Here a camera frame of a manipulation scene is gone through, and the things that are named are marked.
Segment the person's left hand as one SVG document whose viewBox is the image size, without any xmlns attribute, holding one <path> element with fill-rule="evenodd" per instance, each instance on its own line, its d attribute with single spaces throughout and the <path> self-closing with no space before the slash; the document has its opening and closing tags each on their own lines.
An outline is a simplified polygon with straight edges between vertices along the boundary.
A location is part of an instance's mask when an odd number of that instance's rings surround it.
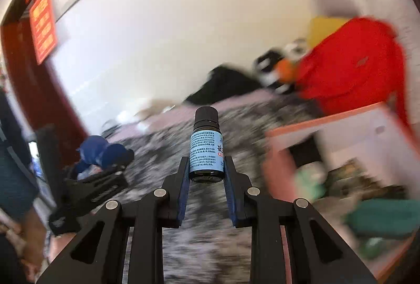
<svg viewBox="0 0 420 284">
<path fill-rule="evenodd" d="M 44 263 L 44 243 L 46 227 L 36 210 L 31 207 L 21 223 L 21 236 L 26 242 L 23 248 L 21 263 L 29 283 L 35 283 L 36 276 Z"/>
</svg>

